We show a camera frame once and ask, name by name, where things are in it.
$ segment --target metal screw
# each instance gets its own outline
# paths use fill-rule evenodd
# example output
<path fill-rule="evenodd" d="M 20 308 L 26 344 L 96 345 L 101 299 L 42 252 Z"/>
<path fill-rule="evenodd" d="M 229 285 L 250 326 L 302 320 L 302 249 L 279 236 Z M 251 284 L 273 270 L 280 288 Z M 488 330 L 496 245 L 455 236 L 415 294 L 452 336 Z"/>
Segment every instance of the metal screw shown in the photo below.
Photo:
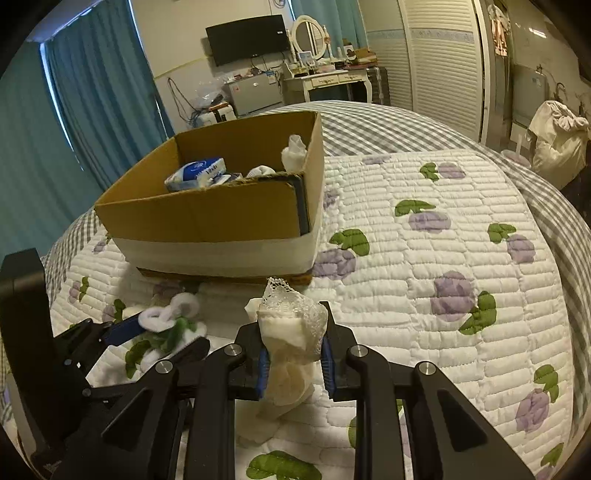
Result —
<path fill-rule="evenodd" d="M 433 375 L 437 368 L 431 362 L 421 362 L 418 366 L 418 371 L 423 375 Z"/>
<path fill-rule="evenodd" d="M 242 347 L 237 343 L 230 343 L 225 346 L 223 352 L 228 356 L 237 356 L 242 353 Z"/>
<path fill-rule="evenodd" d="M 349 352 L 351 352 L 351 355 L 353 355 L 353 356 L 362 357 L 362 356 L 367 355 L 369 353 L 369 350 L 366 346 L 363 346 L 363 345 L 353 345 L 349 349 Z"/>
<path fill-rule="evenodd" d="M 172 364 L 172 362 L 169 362 L 168 360 L 161 360 L 160 362 L 158 362 L 156 364 L 156 371 L 159 374 L 167 374 L 172 369 L 173 369 L 173 364 Z"/>

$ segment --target framed photo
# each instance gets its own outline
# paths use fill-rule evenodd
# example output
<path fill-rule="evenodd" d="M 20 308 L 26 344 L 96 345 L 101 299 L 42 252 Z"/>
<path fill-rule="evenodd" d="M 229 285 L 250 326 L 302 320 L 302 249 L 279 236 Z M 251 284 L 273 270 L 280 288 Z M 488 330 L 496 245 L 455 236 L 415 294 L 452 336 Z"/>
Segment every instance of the framed photo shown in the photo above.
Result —
<path fill-rule="evenodd" d="M 316 61 L 310 50 L 298 52 L 298 57 L 305 66 L 312 68 L 316 65 Z"/>

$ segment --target green leaf pattern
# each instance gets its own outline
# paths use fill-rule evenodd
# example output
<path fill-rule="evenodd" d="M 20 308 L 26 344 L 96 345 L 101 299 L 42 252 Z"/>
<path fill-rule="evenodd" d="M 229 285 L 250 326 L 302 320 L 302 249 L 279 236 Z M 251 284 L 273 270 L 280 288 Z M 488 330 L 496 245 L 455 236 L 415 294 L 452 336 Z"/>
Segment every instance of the green leaf pattern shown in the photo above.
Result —
<path fill-rule="evenodd" d="M 347 428 L 347 434 L 349 435 L 349 444 L 351 448 L 355 448 L 357 444 L 357 417 L 353 417 Z"/>
<path fill-rule="evenodd" d="M 82 285 L 80 286 L 80 294 L 78 295 L 78 301 L 82 301 L 86 291 L 88 290 L 88 277 L 82 277 Z"/>
<path fill-rule="evenodd" d="M 433 162 L 425 163 L 419 172 L 423 174 L 423 177 L 433 182 L 439 180 L 439 176 L 437 175 L 437 165 L 435 165 Z"/>
<path fill-rule="evenodd" d="M 503 240 L 507 240 L 511 233 L 515 233 L 517 228 L 508 223 L 491 223 L 488 226 L 488 238 L 494 244 L 500 244 Z"/>
<path fill-rule="evenodd" d="M 564 443 L 559 443 L 553 449 L 551 449 L 548 453 L 546 453 L 542 457 L 542 461 L 540 462 L 540 466 L 550 465 L 556 466 L 558 463 L 558 459 L 560 455 L 562 455 L 562 450 L 564 449 Z"/>
<path fill-rule="evenodd" d="M 550 395 L 550 401 L 554 403 L 558 398 L 558 373 L 552 365 L 543 365 L 535 371 L 534 383 L 544 386 L 544 391 Z"/>
<path fill-rule="evenodd" d="M 329 240 L 333 245 L 340 245 L 341 250 L 353 250 L 355 254 L 364 257 L 369 254 L 369 242 L 363 232 L 357 228 L 336 232 Z"/>
<path fill-rule="evenodd" d="M 272 475 L 277 480 L 322 480 L 322 474 L 314 465 L 280 450 L 257 455 L 246 469 L 246 476 L 253 480 Z"/>
<path fill-rule="evenodd" d="M 113 307 L 115 308 L 115 315 L 113 323 L 119 323 L 123 321 L 123 311 L 125 310 L 125 303 L 123 303 L 120 299 L 115 299 L 113 302 Z"/>
<path fill-rule="evenodd" d="M 435 205 L 431 205 L 430 203 L 424 202 L 422 200 L 402 200 L 398 202 L 396 207 L 394 207 L 394 215 L 397 217 L 402 217 L 404 215 L 408 215 L 410 212 L 412 213 L 421 213 L 423 210 L 432 210 L 435 208 Z"/>
<path fill-rule="evenodd" d="M 125 373 L 127 374 L 127 378 L 134 376 L 137 365 L 139 365 L 145 353 L 150 349 L 150 342 L 148 340 L 141 340 L 127 351 L 125 354 Z"/>
<path fill-rule="evenodd" d="M 478 304 L 470 311 L 471 315 L 459 328 L 464 335 L 474 335 L 496 322 L 495 298 L 483 290 L 478 295 Z"/>

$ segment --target teal curtain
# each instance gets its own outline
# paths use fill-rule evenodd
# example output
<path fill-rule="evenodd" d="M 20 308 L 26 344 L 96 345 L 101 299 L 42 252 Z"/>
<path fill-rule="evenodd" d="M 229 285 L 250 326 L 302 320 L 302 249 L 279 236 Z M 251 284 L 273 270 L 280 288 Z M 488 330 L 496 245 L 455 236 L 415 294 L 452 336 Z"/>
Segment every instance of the teal curtain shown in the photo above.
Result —
<path fill-rule="evenodd" d="M 326 25 L 333 52 L 343 46 L 343 38 L 355 48 L 366 47 L 368 42 L 357 0 L 291 0 L 295 17 L 309 15 Z"/>
<path fill-rule="evenodd" d="M 39 44 L 25 43 L 0 78 L 0 262 L 46 254 L 101 192 L 59 124 Z"/>
<path fill-rule="evenodd" d="M 174 135 L 127 0 L 103 0 L 46 52 L 74 152 L 103 189 Z"/>

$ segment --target desk drawer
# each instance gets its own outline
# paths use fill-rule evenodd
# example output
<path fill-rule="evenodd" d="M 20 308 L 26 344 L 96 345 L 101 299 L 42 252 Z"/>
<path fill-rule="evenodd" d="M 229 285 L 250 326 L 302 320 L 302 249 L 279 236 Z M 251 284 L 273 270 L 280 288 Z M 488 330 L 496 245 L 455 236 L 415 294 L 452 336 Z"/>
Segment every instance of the desk drawer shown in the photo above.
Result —
<path fill-rule="evenodd" d="M 339 77 L 334 76 L 326 76 L 326 77 L 319 77 L 319 78 L 312 78 L 312 86 L 313 87 L 326 87 L 328 85 L 337 85 L 339 83 Z"/>
<path fill-rule="evenodd" d="M 339 80 L 341 82 L 361 82 L 363 81 L 364 75 L 359 73 L 340 73 Z"/>

